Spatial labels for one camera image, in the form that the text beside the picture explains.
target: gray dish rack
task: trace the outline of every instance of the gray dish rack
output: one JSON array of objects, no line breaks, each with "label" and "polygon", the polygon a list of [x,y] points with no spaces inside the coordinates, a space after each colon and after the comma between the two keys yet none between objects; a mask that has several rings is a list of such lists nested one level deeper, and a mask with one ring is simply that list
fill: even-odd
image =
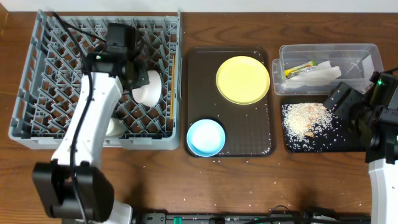
[{"label": "gray dish rack", "polygon": [[[180,144],[180,107],[183,27],[178,16],[63,16],[62,19],[104,38],[109,22],[138,28],[149,44],[150,70],[163,78],[161,100],[154,107],[123,95],[113,117],[127,131],[121,138],[106,138],[105,147],[125,149],[175,149]],[[72,31],[83,52],[94,50],[99,40]],[[56,149],[64,137],[80,94],[80,55],[58,21],[37,13],[21,84],[12,114],[9,137],[31,149]],[[172,96],[172,69],[175,69]],[[171,118],[171,100],[174,99]]]}]

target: blue plate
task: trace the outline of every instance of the blue plate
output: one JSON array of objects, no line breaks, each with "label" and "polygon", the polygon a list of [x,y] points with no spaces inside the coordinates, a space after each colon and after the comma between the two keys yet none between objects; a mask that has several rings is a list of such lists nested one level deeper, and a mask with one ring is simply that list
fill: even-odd
[{"label": "blue plate", "polygon": [[199,120],[189,128],[187,144],[189,149],[198,156],[214,156],[225,144],[224,129],[216,121]]}]

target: black cutting board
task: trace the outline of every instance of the black cutting board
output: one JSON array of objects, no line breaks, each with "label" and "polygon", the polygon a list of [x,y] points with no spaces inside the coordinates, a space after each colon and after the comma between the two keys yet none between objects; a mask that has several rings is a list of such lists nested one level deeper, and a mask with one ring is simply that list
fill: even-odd
[{"label": "black cutting board", "polygon": [[[296,103],[323,103],[327,96],[287,96],[282,99],[281,107]],[[284,130],[285,148],[291,152],[364,152],[359,137],[349,131],[346,124],[339,117],[333,116],[331,128],[316,134],[314,138],[306,137],[309,143],[295,142],[289,137],[282,113],[282,127]]]},{"label": "black cutting board", "polygon": [[267,95],[251,105],[232,103],[217,89],[218,68],[235,56],[252,57],[269,71],[267,54],[260,47],[196,47],[186,54],[184,148],[193,157],[197,156],[187,145],[187,132],[200,119],[215,120],[225,130],[225,145],[214,157],[269,156],[275,148],[270,109],[271,76]]}]

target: rectangular tray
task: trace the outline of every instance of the rectangular tray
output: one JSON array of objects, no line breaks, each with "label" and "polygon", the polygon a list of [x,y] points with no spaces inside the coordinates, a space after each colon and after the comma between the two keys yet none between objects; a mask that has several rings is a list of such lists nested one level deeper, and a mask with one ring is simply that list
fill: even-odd
[{"label": "rectangular tray", "polygon": [[214,157],[265,157],[274,150],[271,88],[251,105],[234,104],[218,91],[217,70],[235,56],[252,57],[268,65],[267,54],[260,47],[196,47],[187,53],[184,148],[193,157],[197,156],[187,146],[187,132],[190,125],[205,118],[222,124],[226,133],[225,145]]},{"label": "rectangular tray", "polygon": [[[297,103],[323,103],[327,99],[327,95],[319,96],[286,96],[282,99],[281,109],[285,105]],[[286,134],[284,125],[285,115],[282,113],[282,127],[284,132],[285,148],[291,152],[364,152],[365,148],[361,145],[359,137],[351,133],[348,125],[340,118],[333,118],[331,121],[332,128],[323,131],[326,137],[316,134],[314,138],[308,137],[309,143],[293,142]]]},{"label": "rectangular tray", "polygon": [[[175,149],[180,144],[182,20],[178,16],[64,16],[67,22],[104,38],[109,22],[138,28],[150,43],[150,70],[164,81],[162,100],[154,107],[136,104],[128,95],[118,102],[113,117],[128,128],[121,138],[106,138],[104,146],[125,149]],[[99,40],[71,30],[83,52]],[[64,137],[80,95],[81,59],[58,21],[37,13],[21,84],[12,114],[9,137],[31,149],[56,149]],[[176,68],[172,68],[175,56]],[[171,71],[175,69],[172,96]],[[174,115],[170,103],[174,100]]]}]

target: wooden table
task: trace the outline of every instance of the wooden table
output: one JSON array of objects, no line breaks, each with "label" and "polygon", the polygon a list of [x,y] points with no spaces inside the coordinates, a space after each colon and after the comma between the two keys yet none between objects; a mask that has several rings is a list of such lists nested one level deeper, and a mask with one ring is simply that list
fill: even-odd
[{"label": "wooden table", "polygon": [[[27,149],[7,135],[34,19],[33,12],[10,13],[0,37],[0,223],[60,223],[45,216],[31,180],[34,164],[49,161],[53,151]],[[195,46],[259,45],[271,64],[285,44],[374,43],[384,68],[398,65],[398,14],[185,13],[183,24],[185,51]],[[292,210],[318,205],[370,213],[364,153],[288,153],[280,99],[273,89],[271,93],[277,139],[273,155],[214,162],[194,159],[182,146],[174,151],[106,149],[103,172],[116,198],[138,211],[267,213],[276,205]]]}]

